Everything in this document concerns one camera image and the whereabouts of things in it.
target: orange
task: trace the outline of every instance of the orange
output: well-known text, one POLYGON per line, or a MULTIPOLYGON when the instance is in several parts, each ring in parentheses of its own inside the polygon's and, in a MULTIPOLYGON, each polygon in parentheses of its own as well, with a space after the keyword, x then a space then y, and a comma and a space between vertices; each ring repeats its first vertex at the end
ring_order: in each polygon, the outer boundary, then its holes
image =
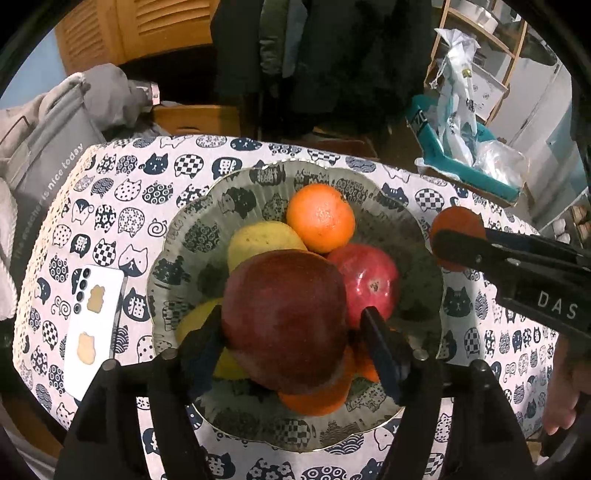
POLYGON ((278 393, 281 402, 291 411, 300 415, 319 417, 338 410, 347 400, 349 388, 355 375, 355 359, 350 346, 343 354, 341 376, 330 386, 306 395, 286 395, 278 393))
POLYGON ((374 367, 374 362, 368 354, 365 343, 360 339, 355 339, 351 346, 355 357, 355 370, 360 377, 367 378, 372 382, 379 382, 378 372, 374 367))
MULTIPOLYGON (((482 223, 482 218, 472 210, 459 206, 446 208, 435 217, 431 225, 431 232, 429 233, 429 241, 431 243, 433 243, 433 238, 439 230, 454 230, 465 235, 486 239, 486 231, 482 223)), ((461 265, 439 258, 437 259, 437 264, 452 272, 461 272, 465 269, 461 265)))
POLYGON ((314 183, 306 185, 291 198, 287 206, 287 224, 308 250, 326 254, 351 240, 355 232, 355 215, 338 190, 314 183))

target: wooden cabinet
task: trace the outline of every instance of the wooden cabinet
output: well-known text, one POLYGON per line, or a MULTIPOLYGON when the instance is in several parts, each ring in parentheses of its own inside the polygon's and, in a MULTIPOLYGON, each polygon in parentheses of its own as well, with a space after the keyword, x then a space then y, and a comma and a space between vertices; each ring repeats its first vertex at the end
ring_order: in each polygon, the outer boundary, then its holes
POLYGON ((68 74, 212 43, 219 0, 84 0, 56 27, 68 74))
POLYGON ((173 135, 211 134, 240 137, 238 109, 225 105, 156 106, 154 122, 173 135))
POLYGON ((209 0, 116 0, 127 58, 210 44, 209 0))
POLYGON ((115 0, 85 0, 56 26, 57 45, 68 74, 102 63, 125 63, 115 0))

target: wall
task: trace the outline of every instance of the wall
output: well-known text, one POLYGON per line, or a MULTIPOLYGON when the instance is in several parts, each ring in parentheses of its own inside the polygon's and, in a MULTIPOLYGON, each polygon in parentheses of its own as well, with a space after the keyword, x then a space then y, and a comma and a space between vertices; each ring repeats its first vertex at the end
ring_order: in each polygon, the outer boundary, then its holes
POLYGON ((45 93, 66 78, 52 30, 27 57, 0 98, 0 109, 19 106, 45 93))
POLYGON ((509 95, 503 100, 501 108, 489 126, 497 137, 504 138, 509 145, 515 142, 520 129, 532 115, 557 68, 558 65, 550 67, 530 59, 517 60, 509 83, 509 95))
POLYGON ((561 66, 513 142, 530 159, 527 183, 535 201, 530 213, 537 227, 552 220, 581 191, 582 164, 570 138, 571 100, 570 74, 561 66))

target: tablecloth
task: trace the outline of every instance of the tablecloth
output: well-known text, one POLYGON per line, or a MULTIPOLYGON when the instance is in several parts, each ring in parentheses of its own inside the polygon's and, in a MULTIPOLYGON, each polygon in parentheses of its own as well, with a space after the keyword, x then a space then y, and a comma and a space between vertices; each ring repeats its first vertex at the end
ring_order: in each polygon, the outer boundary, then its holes
MULTIPOLYGON (((362 158, 212 135, 117 140, 92 147, 71 173, 44 222, 15 325, 15 368, 65 428, 77 408, 63 387, 64 347, 75 303, 73 272, 94 262, 126 273, 115 358, 122 364, 149 360, 151 355, 142 354, 153 342, 147 277, 174 215, 224 175, 292 159, 351 168, 368 176, 414 215, 425 238, 434 217, 451 205, 481 214, 490 228, 537 234, 527 223, 476 193, 362 158)), ((541 426, 556 332, 497 305, 495 286, 480 272, 443 272, 440 356, 453 364, 467 365, 476 358, 488 362, 524 434, 529 435, 541 426)), ((452 407, 450 400, 442 402, 426 478, 439 475, 452 407)), ((187 411, 215 478, 248 480, 372 480, 403 413, 385 426, 353 434, 336 446, 290 453, 224 435, 193 407, 187 411)), ((138 399, 138 415, 151 476, 165 478, 146 399, 138 399)))

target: bear sticker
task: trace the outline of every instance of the bear sticker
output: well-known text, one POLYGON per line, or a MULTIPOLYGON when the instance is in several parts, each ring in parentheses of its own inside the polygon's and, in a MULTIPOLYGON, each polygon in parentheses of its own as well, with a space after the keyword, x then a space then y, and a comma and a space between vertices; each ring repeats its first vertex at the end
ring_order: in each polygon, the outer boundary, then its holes
POLYGON ((78 355, 80 361, 85 365, 92 365, 95 363, 95 338, 92 335, 88 335, 86 332, 80 334, 78 337, 76 355, 78 355))
POLYGON ((90 297, 86 303, 86 308, 94 313, 100 313, 103 307, 103 296, 105 295, 105 288, 100 285, 95 285, 90 291, 90 297))

